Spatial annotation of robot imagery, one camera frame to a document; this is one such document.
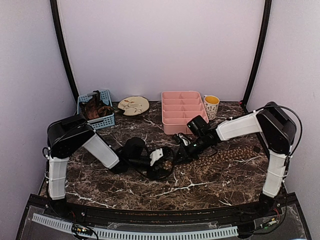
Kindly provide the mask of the round floral plate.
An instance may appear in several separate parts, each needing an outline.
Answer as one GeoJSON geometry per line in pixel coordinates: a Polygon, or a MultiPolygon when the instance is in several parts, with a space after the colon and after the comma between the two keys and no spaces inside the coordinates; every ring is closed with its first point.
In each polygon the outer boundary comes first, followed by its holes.
{"type": "Polygon", "coordinates": [[[130,96],[118,103],[117,106],[125,116],[137,116],[150,108],[149,101],[143,96],[130,96]]]}

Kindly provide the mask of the pink divided organizer tray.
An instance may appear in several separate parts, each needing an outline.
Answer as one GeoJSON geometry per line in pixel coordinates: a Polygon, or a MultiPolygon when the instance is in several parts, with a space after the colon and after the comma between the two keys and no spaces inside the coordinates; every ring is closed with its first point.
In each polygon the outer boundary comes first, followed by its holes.
{"type": "Polygon", "coordinates": [[[162,124],[166,135],[192,132],[187,126],[193,118],[200,115],[209,122],[202,97],[197,91],[164,91],[161,94],[162,124]]]}

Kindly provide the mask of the white mug yellow inside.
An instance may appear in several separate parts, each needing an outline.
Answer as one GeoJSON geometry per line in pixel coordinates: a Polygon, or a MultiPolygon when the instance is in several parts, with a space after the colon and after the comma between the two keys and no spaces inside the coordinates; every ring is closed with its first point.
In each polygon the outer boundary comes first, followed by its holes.
{"type": "Polygon", "coordinates": [[[213,95],[204,95],[203,105],[206,111],[208,119],[214,120],[217,116],[219,109],[220,100],[218,97],[213,95]]]}

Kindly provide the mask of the dark brown ties in basket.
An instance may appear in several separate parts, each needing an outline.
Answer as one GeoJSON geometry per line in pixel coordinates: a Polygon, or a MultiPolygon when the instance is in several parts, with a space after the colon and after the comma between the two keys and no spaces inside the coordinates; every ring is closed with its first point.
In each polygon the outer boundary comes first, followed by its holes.
{"type": "Polygon", "coordinates": [[[101,100],[101,93],[98,90],[93,91],[92,98],[88,102],[83,102],[81,107],[82,113],[87,120],[106,117],[115,112],[113,107],[101,100]]]}

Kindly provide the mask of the black frame post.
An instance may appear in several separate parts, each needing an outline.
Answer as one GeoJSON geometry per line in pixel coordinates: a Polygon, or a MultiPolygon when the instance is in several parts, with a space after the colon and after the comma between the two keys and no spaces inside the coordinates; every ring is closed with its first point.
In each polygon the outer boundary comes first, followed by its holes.
{"type": "Polygon", "coordinates": [[[66,43],[64,39],[63,28],[62,28],[59,8],[58,8],[58,1],[50,0],[49,2],[50,2],[51,15],[53,20],[55,35],[56,35],[56,39],[57,39],[57,43],[60,51],[60,56],[62,59],[62,63],[64,66],[64,70],[66,73],[67,81],[68,81],[72,96],[74,98],[74,101],[77,102],[79,97],[79,91],[76,86],[74,75],[72,73],[72,67],[71,67],[69,56],[67,53],[67,48],[66,48],[66,43]]]}
{"type": "Polygon", "coordinates": [[[265,45],[265,40],[268,32],[268,26],[269,26],[269,20],[270,20],[270,15],[271,15],[271,8],[272,8],[272,0],[265,0],[264,1],[264,8],[263,8],[263,15],[262,15],[262,21],[261,21],[261,26],[260,26],[260,31],[259,31],[259,36],[258,36],[258,41],[257,41],[257,46],[256,46],[256,51],[250,71],[250,75],[248,78],[248,82],[246,85],[246,89],[243,95],[243,98],[241,100],[242,107],[246,108],[250,96],[254,87],[254,83],[256,80],[256,76],[258,73],[258,69],[260,66],[263,50],[264,50],[264,45],[265,45]]]}

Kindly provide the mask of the blue perforated plastic basket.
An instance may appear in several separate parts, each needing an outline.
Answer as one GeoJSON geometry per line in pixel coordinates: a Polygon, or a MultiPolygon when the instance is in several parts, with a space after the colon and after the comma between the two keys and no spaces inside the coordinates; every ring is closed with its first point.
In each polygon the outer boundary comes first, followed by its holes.
{"type": "MultiPolygon", "coordinates": [[[[110,105],[113,107],[111,97],[110,97],[110,92],[108,89],[103,89],[99,90],[100,92],[100,99],[107,105],[110,105]]],[[[80,95],[77,99],[77,113],[83,115],[82,111],[82,103],[87,103],[93,96],[93,92],[85,94],[85,95],[80,95]]],[[[103,129],[106,127],[111,127],[115,125],[115,112],[109,116],[104,116],[100,118],[96,118],[93,120],[87,120],[87,122],[96,130],[98,129],[103,129]]]]}

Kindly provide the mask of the right black frame post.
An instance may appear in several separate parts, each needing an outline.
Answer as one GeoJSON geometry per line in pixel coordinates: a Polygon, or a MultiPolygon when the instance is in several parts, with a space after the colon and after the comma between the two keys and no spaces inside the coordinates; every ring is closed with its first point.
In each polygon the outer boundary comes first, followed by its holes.
{"type": "Polygon", "coordinates": [[[262,15],[262,21],[261,21],[261,26],[260,26],[260,31],[259,31],[259,36],[258,36],[258,41],[257,41],[257,46],[256,46],[256,51],[250,71],[250,75],[248,78],[248,82],[246,85],[246,89],[243,95],[243,98],[241,100],[242,107],[246,108],[250,96],[254,87],[254,83],[256,80],[256,76],[258,73],[258,69],[260,66],[263,50],[264,50],[264,45],[265,45],[265,40],[268,32],[268,26],[269,26],[269,20],[270,20],[270,15],[271,15],[271,8],[272,8],[272,0],[265,0],[264,1],[264,8],[263,8],[263,15],[262,15]]]}

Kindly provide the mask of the small green circuit board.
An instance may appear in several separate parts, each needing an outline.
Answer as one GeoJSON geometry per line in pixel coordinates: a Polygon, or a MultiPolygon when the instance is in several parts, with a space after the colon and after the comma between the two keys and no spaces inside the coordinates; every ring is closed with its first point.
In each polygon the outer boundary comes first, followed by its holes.
{"type": "Polygon", "coordinates": [[[92,236],[93,231],[85,226],[79,224],[73,224],[71,226],[71,232],[80,236],[92,236]]]}

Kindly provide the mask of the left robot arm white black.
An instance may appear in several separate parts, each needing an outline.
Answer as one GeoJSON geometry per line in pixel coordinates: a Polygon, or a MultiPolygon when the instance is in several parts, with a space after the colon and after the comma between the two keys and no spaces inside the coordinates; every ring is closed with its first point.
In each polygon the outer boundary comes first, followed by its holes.
{"type": "Polygon", "coordinates": [[[73,115],[51,123],[47,128],[47,146],[42,153],[47,158],[47,194],[53,200],[51,210],[60,218],[67,218],[70,206],[66,197],[65,182],[70,157],[85,148],[114,174],[134,169],[149,180],[162,180],[174,170],[174,152],[169,147],[149,150],[146,142],[132,137],[117,150],[106,143],[89,125],[82,114],[73,115]]]}

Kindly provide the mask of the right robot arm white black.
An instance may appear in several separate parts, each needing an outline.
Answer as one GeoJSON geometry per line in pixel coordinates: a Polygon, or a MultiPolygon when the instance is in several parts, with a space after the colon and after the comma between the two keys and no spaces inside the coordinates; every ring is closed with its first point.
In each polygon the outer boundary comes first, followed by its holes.
{"type": "Polygon", "coordinates": [[[174,162],[181,164],[198,159],[206,149],[221,142],[251,134],[260,136],[259,141],[268,157],[267,175],[262,188],[262,194],[267,197],[255,205],[255,213],[266,217],[275,208],[271,198],[280,192],[288,175],[290,159],[302,138],[302,122],[295,123],[287,112],[298,116],[292,109],[273,101],[241,116],[230,117],[215,126],[197,115],[186,124],[196,136],[194,141],[184,141],[177,134],[174,136],[180,142],[174,162]]]}

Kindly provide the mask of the left black frame post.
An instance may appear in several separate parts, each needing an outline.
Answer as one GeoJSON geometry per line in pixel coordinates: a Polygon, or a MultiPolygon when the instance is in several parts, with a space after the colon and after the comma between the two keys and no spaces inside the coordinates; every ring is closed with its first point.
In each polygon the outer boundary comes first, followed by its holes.
{"type": "Polygon", "coordinates": [[[53,20],[55,35],[56,35],[56,39],[57,39],[57,43],[60,51],[60,56],[62,59],[62,63],[64,66],[64,70],[66,73],[67,81],[68,81],[72,96],[74,98],[74,101],[77,102],[79,97],[79,91],[76,86],[74,75],[72,73],[72,67],[71,67],[69,56],[67,53],[67,48],[66,48],[66,43],[64,39],[63,28],[62,28],[59,8],[58,8],[58,1],[50,0],[49,2],[50,2],[51,15],[53,20]]]}

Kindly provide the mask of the black front rail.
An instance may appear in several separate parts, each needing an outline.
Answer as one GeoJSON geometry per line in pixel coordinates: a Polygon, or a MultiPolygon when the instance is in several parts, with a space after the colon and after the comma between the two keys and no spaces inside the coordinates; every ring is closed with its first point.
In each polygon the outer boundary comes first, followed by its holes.
{"type": "Polygon", "coordinates": [[[106,223],[128,224],[192,224],[218,221],[221,223],[246,223],[271,216],[274,208],[259,202],[242,205],[181,211],[142,211],[94,207],[66,200],[48,200],[48,210],[53,214],[76,220],[78,223],[104,225],[106,223]]]}

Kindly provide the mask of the brown floral tie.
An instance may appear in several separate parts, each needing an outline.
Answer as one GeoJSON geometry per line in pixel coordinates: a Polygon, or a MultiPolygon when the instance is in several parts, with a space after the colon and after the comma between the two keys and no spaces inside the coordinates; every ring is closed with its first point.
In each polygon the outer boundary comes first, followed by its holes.
{"type": "Polygon", "coordinates": [[[174,170],[200,168],[200,167],[219,167],[220,164],[227,164],[233,161],[246,161],[251,158],[264,156],[259,147],[244,147],[231,150],[218,150],[213,155],[200,156],[188,163],[176,164],[174,170]]]}

